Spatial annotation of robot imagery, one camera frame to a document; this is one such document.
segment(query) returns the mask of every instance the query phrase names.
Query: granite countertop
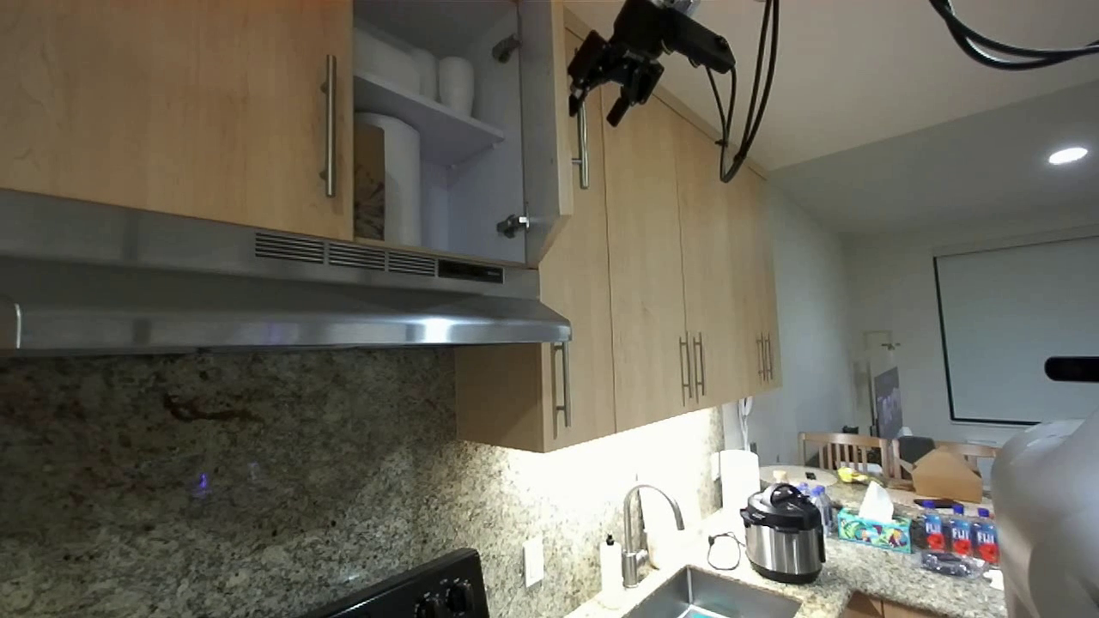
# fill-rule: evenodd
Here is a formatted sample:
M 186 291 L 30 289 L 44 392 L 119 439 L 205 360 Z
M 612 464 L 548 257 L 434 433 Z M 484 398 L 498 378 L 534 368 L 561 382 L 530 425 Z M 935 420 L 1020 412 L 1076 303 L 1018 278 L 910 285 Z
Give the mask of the granite countertop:
M 704 565 L 706 559 L 699 554 L 684 554 L 684 559 L 649 574 L 640 588 L 623 594 L 599 594 L 588 604 L 579 604 L 570 618 L 608 618 L 624 614 L 631 604 L 640 604 L 649 591 L 657 591 L 663 579 L 671 579 L 679 565 Z M 959 618 L 996 618 L 1006 614 L 1003 591 L 983 584 L 983 579 L 952 579 L 919 570 L 918 555 L 910 554 L 887 554 L 873 544 L 853 544 L 841 538 L 829 538 L 829 563 L 815 584 L 777 584 L 763 579 L 747 563 L 737 570 L 712 570 L 763 591 L 785 594 L 800 600 L 795 618 L 833 618 L 845 610 L 854 591 L 927 608 L 935 614 L 959 614 Z

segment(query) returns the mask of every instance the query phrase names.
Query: kitchen appliance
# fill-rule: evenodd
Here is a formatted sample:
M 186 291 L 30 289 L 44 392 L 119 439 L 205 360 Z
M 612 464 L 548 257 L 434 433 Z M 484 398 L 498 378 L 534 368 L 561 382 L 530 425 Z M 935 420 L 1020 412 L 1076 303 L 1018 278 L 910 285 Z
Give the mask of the kitchen appliance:
M 304 618 L 488 618 L 481 555 L 445 554 L 434 563 L 378 579 Z
M 793 483 L 755 491 L 742 509 L 744 555 L 755 574 L 810 584 L 823 563 L 822 510 Z
M 0 191 L 0 352 L 570 338 L 532 269 Z

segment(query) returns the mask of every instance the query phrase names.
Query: black cable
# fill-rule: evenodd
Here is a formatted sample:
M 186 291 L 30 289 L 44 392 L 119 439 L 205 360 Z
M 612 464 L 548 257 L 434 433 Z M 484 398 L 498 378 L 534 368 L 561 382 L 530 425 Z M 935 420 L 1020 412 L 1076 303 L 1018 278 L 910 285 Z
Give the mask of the black cable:
M 744 110 L 744 122 L 742 122 L 742 137 L 737 137 L 734 150 L 731 150 L 731 118 L 734 118 L 737 73 L 731 68 L 731 75 L 729 75 L 729 110 L 718 93 L 713 73 L 706 73 L 713 105 L 718 105 L 718 178 L 721 180 L 731 180 L 737 174 L 737 168 L 747 160 L 747 150 L 755 144 L 765 104 L 768 104 L 768 88 L 777 77 L 777 63 L 779 63 L 779 0 L 763 0 L 752 95 L 747 95 L 747 110 Z
M 1018 48 L 1006 42 L 994 42 L 979 31 L 973 31 L 964 21 L 959 21 L 952 0 L 932 0 L 935 15 L 947 25 L 953 44 L 994 68 L 1008 68 L 1008 73 L 1022 73 L 1022 68 L 1045 68 L 1045 66 L 1061 66 L 1082 56 L 1099 56 L 1099 42 L 1090 42 L 1082 48 Z

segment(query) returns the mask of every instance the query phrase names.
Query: sink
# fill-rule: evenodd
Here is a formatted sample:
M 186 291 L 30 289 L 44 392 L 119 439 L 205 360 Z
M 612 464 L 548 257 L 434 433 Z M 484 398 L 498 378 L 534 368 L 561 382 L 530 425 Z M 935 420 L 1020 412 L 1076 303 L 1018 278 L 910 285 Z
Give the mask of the sink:
M 758 591 L 706 570 L 684 565 L 624 618 L 793 618 L 795 600 L 785 594 Z

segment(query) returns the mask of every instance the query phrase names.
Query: rice cooker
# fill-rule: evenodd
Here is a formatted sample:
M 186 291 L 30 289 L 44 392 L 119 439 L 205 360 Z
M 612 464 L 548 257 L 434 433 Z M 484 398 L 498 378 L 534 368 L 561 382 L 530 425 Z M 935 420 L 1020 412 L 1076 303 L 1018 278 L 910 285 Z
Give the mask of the rice cooker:
M 816 504 L 793 483 L 777 483 L 747 499 L 744 555 L 755 574 L 784 584 L 810 584 L 823 563 L 823 525 Z

